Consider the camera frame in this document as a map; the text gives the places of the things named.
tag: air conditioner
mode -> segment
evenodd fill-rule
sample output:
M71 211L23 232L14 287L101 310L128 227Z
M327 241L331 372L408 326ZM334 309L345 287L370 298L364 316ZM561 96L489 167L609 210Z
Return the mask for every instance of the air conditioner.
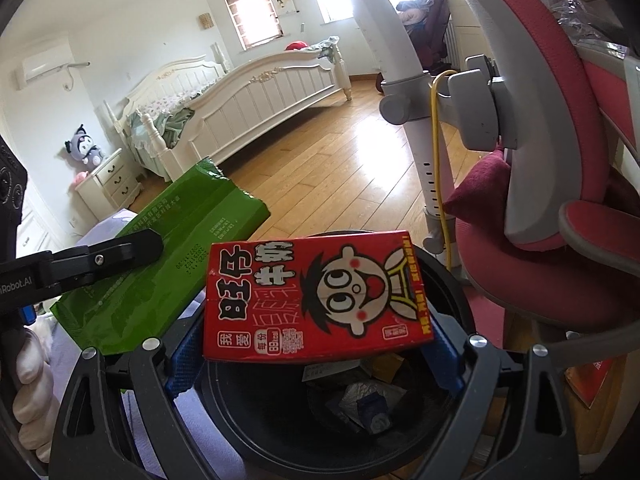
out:
M23 90L28 83L58 72L73 63L74 55L66 41L43 50L34 56L26 57L16 70L18 88Z

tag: green plastic package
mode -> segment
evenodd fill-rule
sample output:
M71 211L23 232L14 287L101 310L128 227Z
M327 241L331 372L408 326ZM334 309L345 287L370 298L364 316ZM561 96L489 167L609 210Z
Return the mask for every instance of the green plastic package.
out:
M156 263L68 292L51 310L80 348L131 351L164 334L204 288L212 243L247 240L268 217L263 202L205 158L118 234L158 232L164 251Z

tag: pink plush toy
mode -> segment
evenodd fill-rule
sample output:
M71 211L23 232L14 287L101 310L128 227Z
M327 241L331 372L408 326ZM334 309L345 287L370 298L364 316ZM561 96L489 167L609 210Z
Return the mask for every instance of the pink plush toy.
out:
M88 171L81 171L80 173L78 173L74 179L71 181L71 186L73 188L78 187L78 184L80 184L84 179L87 178L87 176L89 175Z

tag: kuromi plush toy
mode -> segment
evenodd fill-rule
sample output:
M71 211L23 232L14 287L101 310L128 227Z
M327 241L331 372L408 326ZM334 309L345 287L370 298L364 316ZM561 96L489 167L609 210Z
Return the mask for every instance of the kuromi plush toy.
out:
M65 142L65 146L69 155L88 165L91 170L100 166L104 158L101 148L96 146L94 140L87 135L84 124L80 124L71 140Z

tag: radiator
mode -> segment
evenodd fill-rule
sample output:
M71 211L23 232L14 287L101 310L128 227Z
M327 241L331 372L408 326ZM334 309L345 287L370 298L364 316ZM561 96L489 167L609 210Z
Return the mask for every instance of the radiator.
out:
M444 33L444 42L447 44L447 57L444 59L445 63L451 63L451 66L456 70L460 70L462 65L460 63L460 54L458 53L458 42L456 41L456 33L453 30L453 22L449 20L447 25L447 31Z

